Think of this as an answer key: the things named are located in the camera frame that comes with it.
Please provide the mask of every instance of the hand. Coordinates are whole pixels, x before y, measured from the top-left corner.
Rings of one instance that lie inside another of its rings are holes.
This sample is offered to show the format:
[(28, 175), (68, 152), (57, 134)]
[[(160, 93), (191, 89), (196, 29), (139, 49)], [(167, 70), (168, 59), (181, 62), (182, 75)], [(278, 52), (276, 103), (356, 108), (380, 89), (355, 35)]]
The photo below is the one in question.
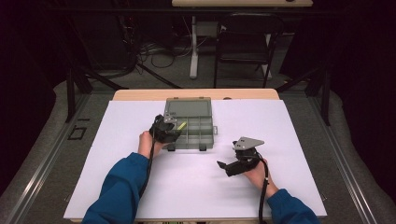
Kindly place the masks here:
[[(265, 178), (264, 164), (262, 163), (262, 161), (259, 162), (259, 164), (257, 164), (257, 166), (254, 169), (244, 172), (244, 175), (250, 180), (250, 182), (254, 186), (256, 186), (256, 188), (261, 190)], [(265, 197), (267, 198), (273, 196), (278, 191), (278, 188), (276, 187), (270, 174), (268, 174), (268, 183), (269, 185), (267, 186), (267, 191), (265, 192)]]
[[(166, 144), (155, 142), (154, 145), (154, 157), (160, 153), (161, 148), (164, 147)], [(137, 153), (145, 156), (149, 159), (149, 153), (152, 147), (152, 136), (149, 134), (149, 131), (144, 131), (139, 135), (139, 149)]]

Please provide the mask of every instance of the white paper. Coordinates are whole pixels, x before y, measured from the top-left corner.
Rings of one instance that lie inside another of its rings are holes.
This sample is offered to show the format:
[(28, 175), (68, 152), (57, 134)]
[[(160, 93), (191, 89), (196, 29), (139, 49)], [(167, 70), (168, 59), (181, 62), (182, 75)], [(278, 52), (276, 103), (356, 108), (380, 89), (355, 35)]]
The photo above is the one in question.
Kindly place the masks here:
[[(137, 151), (139, 134), (164, 107), (165, 101), (109, 103), (64, 218), (84, 217), (108, 171)], [(212, 114), (219, 129), (213, 148), (163, 150), (153, 161), (136, 219), (257, 218), (259, 191), (243, 175), (228, 177), (217, 165), (236, 161), (233, 141), (241, 136), (265, 142), (256, 148), (268, 160), (278, 187), (317, 216), (327, 216), (283, 101), (212, 100)], [(263, 216), (271, 216), (267, 204)]]

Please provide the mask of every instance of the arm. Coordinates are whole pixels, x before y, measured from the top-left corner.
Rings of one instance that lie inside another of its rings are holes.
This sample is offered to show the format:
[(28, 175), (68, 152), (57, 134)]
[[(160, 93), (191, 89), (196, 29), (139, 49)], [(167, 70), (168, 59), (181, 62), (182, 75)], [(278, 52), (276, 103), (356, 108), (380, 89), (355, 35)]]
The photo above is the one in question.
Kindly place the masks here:
[[(82, 223), (133, 223), (139, 204), (139, 191), (147, 178), (152, 138), (139, 137), (138, 153), (118, 161), (107, 174), (99, 199), (87, 210)], [(154, 155), (163, 144), (156, 143)]]
[(268, 198), (274, 223), (320, 223), (315, 213), (302, 201), (280, 189)]
[[(265, 171), (260, 162), (256, 168), (244, 175), (259, 190), (262, 190)], [(268, 186), (265, 192), (267, 202), (271, 207), (274, 223), (319, 223), (315, 213), (299, 199), (291, 197), (285, 189), (279, 189), (268, 175)]]

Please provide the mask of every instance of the yellow object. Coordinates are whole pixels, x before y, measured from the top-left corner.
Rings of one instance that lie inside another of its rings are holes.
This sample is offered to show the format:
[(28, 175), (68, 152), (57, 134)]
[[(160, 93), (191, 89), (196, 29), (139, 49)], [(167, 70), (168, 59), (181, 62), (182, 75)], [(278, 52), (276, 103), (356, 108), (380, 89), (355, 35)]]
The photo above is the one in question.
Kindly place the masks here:
[(186, 126), (186, 124), (187, 124), (187, 121), (184, 121), (183, 123), (181, 123), (180, 124), (180, 126), (178, 126), (178, 130), (182, 130), (182, 129), (184, 129), (184, 127)]

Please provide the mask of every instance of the table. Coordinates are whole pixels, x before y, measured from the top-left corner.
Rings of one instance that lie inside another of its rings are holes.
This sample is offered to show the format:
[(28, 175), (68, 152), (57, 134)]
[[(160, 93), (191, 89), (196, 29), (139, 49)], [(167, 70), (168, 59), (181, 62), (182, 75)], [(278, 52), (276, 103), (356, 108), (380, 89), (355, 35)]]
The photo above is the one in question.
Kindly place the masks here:
[[(232, 141), (243, 133), (265, 141), (256, 148), (270, 161), (272, 177), (280, 187), (303, 200), (318, 216), (327, 216), (287, 109), (275, 90), (196, 89), (117, 91), (92, 143), (64, 218), (81, 221), (98, 197), (108, 170), (136, 150), (133, 146), (138, 144), (137, 136), (148, 128), (159, 110), (164, 110), (166, 98), (199, 96), (212, 99), (214, 125), (219, 127), (214, 147), (205, 152), (164, 150), (152, 165), (136, 221), (257, 219), (260, 193), (244, 176), (228, 177), (216, 163), (235, 160)], [(267, 204), (263, 216), (271, 216)]]
[[(312, 0), (173, 0), (174, 7), (311, 7)], [(192, 16), (191, 36), (192, 55), (190, 78), (197, 78), (198, 74), (198, 49), (197, 49), (197, 23), (195, 16)], [(267, 65), (262, 66), (262, 71), (266, 71)]]

